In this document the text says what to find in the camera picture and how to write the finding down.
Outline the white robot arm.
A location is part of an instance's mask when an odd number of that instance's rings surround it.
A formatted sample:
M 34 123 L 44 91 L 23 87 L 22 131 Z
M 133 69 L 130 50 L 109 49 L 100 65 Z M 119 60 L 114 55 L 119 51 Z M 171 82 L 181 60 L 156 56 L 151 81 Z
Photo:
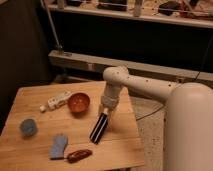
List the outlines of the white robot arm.
M 134 76 L 124 66 L 106 68 L 103 78 L 103 109 L 117 107 L 124 87 L 165 105 L 163 171 L 213 171 L 212 88 Z

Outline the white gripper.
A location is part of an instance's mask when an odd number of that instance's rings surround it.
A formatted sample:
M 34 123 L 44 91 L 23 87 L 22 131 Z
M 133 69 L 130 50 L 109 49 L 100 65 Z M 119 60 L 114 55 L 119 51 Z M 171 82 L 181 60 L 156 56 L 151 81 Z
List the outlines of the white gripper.
M 100 116 L 105 107 L 108 109 L 108 116 L 111 119 L 116 112 L 116 106 L 119 103 L 119 94 L 122 90 L 121 86 L 115 86 L 111 84 L 107 84 L 104 88 L 104 92 L 101 96 L 101 104 L 98 108 L 98 116 Z

